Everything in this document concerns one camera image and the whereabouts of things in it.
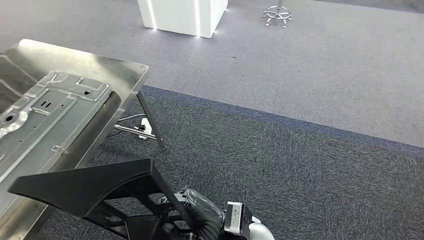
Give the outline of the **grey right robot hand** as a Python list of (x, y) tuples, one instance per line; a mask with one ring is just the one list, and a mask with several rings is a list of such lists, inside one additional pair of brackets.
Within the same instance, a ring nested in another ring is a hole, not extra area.
[(192, 227), (179, 228), (176, 224), (182, 221), (181, 216), (176, 220), (169, 217), (158, 228), (155, 240), (230, 240), (224, 231), (225, 212), (201, 193), (184, 188), (174, 194), (189, 216)]

